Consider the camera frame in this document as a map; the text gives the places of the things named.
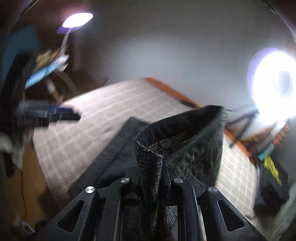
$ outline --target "woven fabric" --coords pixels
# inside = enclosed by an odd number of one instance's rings
[[[226,113],[206,106],[165,118],[135,138],[140,175],[141,234],[144,240],[177,240],[177,208],[165,207],[159,190],[162,164],[193,186],[215,185],[222,156]]]

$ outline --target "silver bolt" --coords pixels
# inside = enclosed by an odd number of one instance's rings
[[[129,183],[129,178],[128,177],[123,177],[120,181],[122,183]]]
[[[179,177],[176,177],[173,179],[173,182],[176,183],[176,184],[181,184],[183,182],[183,180]]]
[[[87,193],[93,193],[94,192],[94,187],[92,187],[92,186],[89,186],[89,187],[87,187],[86,189],[85,189],[85,191],[87,192]]]
[[[216,193],[217,192],[217,188],[215,187],[208,187],[207,189],[210,193]]]

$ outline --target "checkered bedsheet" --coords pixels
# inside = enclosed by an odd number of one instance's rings
[[[67,190],[119,132],[130,116],[155,122],[190,108],[145,80],[129,80],[96,89],[66,101],[82,113],[78,123],[35,129],[34,146],[47,185],[59,204],[69,202]],[[257,188],[255,167],[240,149],[228,148],[225,136],[217,188],[244,215],[253,217]]]

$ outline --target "wooden floor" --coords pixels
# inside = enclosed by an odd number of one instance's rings
[[[16,169],[13,177],[0,179],[0,213],[11,224],[26,221],[34,227],[36,222],[51,219],[59,210],[30,144],[25,146],[22,176]]]

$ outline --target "bright light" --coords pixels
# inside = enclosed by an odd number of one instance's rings
[[[288,91],[280,91],[280,74],[288,73]],[[296,62],[281,51],[270,53],[259,63],[253,81],[253,99],[262,117],[269,121],[296,115]]]
[[[63,23],[64,28],[76,28],[86,24],[89,20],[93,18],[93,14],[88,12],[81,12],[71,15]]]

